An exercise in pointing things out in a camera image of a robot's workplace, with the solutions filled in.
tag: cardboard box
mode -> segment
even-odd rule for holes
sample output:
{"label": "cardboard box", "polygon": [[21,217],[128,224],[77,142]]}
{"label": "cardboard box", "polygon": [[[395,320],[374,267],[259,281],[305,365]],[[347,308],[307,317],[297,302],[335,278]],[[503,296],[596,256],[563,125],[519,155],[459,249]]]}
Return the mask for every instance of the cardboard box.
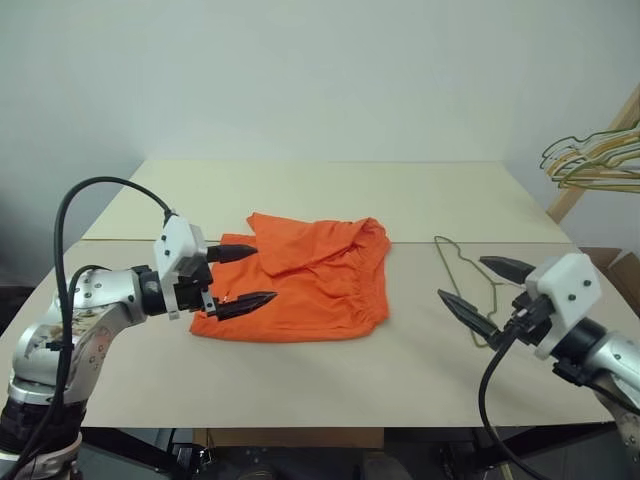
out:
{"label": "cardboard box", "polygon": [[640,259],[627,253],[618,261],[619,248],[581,248],[589,255],[593,264],[600,270],[629,306],[640,316]]}

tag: table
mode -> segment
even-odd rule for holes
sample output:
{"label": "table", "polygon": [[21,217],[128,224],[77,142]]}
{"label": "table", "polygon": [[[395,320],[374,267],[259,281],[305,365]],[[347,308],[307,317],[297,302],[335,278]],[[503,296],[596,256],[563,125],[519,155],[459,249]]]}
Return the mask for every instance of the table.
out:
{"label": "table", "polygon": [[[470,258],[502,254],[530,263],[573,250],[566,244],[465,244]],[[68,271],[89,263],[126,268],[153,261],[149,241],[81,241]],[[488,306],[489,289],[470,267],[453,262],[463,292]],[[387,263],[391,318],[368,337],[341,342],[254,344],[196,337],[192,314],[151,317],[114,341],[88,405],[86,426],[117,427],[456,427],[479,426],[476,390],[491,352],[436,295],[450,288],[433,244],[394,245]],[[601,279],[606,300],[592,316],[637,335],[637,320]],[[479,286],[484,291],[476,291]],[[47,276],[4,334],[0,378],[24,328],[55,290]],[[517,294],[500,292],[501,315]],[[126,402],[121,402],[123,392]],[[551,373],[530,347],[514,346],[489,389],[496,425],[608,420],[589,392]]]}
{"label": "table", "polygon": [[[377,218],[394,243],[570,243],[500,163],[147,161],[131,180],[151,188],[207,240],[250,233],[254,211],[314,221]],[[121,190],[84,240],[153,240],[162,216]]]}
{"label": "table", "polygon": [[[176,321],[150,318],[114,341],[89,401],[89,427],[479,426],[476,391],[491,352],[473,346],[437,297],[438,288],[451,285],[433,236],[450,236],[470,258],[537,264],[575,250],[497,163],[149,161],[132,179],[199,224],[210,241],[225,231],[248,233],[244,219],[253,211],[302,220],[378,218],[394,242],[386,262],[391,318],[366,338],[284,345],[195,337],[188,313]],[[87,263],[153,264],[160,219],[152,202],[121,191],[67,252],[67,271]],[[486,311],[487,285],[450,261],[463,295]],[[601,282],[604,297],[591,316],[637,336],[637,318]],[[518,291],[501,289],[497,318],[507,318]],[[53,292],[49,274],[5,332],[5,378],[15,341]],[[488,405],[493,423],[503,426],[609,420],[593,395],[554,376],[550,362],[523,345],[496,373]]]}

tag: floor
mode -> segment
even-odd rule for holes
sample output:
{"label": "floor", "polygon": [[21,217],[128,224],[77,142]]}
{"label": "floor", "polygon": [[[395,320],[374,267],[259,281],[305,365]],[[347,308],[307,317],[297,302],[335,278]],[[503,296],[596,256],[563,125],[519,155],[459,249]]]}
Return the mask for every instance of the floor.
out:
{"label": "floor", "polygon": [[[168,429],[129,429],[127,433],[164,448]],[[179,429],[175,441],[191,441],[191,430]],[[391,444],[386,449],[397,458],[415,480],[447,480],[439,465],[439,445]],[[220,462],[199,475],[203,480],[236,480],[240,472],[253,464],[269,463],[283,480],[354,480],[363,452],[351,449],[234,448],[221,451]],[[527,461],[540,473],[554,480],[631,480],[623,447],[616,432],[602,435],[566,448],[548,452]],[[160,480],[165,476],[89,447],[83,447],[80,469],[87,480],[139,479]],[[511,467],[515,480],[527,477]],[[474,480],[509,479],[499,470],[478,475]]]}

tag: wooden rack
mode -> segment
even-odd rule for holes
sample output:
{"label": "wooden rack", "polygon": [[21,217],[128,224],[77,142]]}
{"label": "wooden rack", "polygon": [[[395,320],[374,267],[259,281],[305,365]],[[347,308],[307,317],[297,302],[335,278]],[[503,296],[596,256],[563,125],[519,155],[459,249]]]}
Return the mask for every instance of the wooden rack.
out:
{"label": "wooden rack", "polygon": [[[609,130],[631,128],[638,120],[640,120],[640,83],[609,125]],[[560,223],[569,210],[580,200],[584,192],[585,190],[579,187],[569,187],[563,190],[547,209],[547,213],[556,223]]]}

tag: orange shorts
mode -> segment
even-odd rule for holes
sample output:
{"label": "orange shorts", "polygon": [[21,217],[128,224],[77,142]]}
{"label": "orange shorts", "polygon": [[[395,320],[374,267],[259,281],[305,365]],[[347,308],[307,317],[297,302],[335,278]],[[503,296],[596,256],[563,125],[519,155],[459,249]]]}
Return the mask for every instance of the orange shorts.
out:
{"label": "orange shorts", "polygon": [[255,236],[225,234],[258,253],[213,266],[211,293],[231,301],[253,291],[278,296],[259,309],[218,321],[198,312],[191,333],[250,342],[341,340],[367,335],[389,316],[384,257],[391,247],[373,218],[299,222],[254,213]]}

